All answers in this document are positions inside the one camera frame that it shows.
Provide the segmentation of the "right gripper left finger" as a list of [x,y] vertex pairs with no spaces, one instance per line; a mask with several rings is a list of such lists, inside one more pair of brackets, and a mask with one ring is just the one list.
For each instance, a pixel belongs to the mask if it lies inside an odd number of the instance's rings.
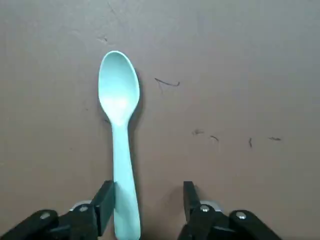
[[2,240],[97,240],[115,208],[115,183],[106,180],[89,203],[63,215],[55,210],[34,212],[0,236]]

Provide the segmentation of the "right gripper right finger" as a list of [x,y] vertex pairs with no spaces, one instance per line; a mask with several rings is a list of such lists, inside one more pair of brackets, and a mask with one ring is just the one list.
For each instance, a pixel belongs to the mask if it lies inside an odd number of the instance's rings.
[[219,205],[200,200],[192,181],[183,182],[186,223],[179,240],[280,240],[254,213],[245,209],[224,214]]

